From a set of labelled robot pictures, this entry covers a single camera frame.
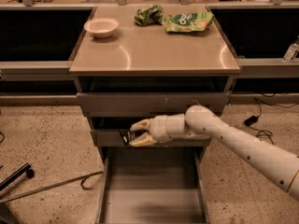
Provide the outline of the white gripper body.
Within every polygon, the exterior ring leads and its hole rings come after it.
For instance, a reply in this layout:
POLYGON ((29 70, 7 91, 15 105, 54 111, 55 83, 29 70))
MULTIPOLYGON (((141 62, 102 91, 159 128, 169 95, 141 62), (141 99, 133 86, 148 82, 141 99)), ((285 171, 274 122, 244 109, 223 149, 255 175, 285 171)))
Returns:
POLYGON ((149 120, 149 134, 157 143, 171 140, 195 140, 200 135, 195 133, 185 122, 184 114, 161 115, 149 120))

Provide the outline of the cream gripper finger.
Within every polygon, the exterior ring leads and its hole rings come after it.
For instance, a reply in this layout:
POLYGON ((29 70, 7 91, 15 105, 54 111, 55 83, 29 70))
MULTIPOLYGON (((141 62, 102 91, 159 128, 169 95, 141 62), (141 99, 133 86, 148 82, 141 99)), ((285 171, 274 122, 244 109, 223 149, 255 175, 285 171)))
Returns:
POLYGON ((132 132, 135 132, 135 131, 148 131, 150 129, 150 123, 151 123, 151 119, 142 119, 140 120, 139 122, 137 123, 134 123, 130 130, 132 132))
POLYGON ((147 147, 156 143, 157 141, 149 133, 143 133, 136 140, 131 141, 129 145, 132 147, 147 147))

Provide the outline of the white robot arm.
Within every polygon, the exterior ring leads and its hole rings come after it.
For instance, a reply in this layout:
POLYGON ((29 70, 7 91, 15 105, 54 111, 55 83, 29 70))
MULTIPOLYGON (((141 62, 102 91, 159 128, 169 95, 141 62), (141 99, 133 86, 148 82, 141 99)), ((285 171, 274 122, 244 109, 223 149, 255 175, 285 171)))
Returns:
POLYGON ((194 140, 208 135, 299 200, 297 155, 230 126, 204 106, 193 105, 181 114, 140 120, 131 126, 130 131, 142 132, 129 141, 133 147, 147 147, 177 139, 194 140))

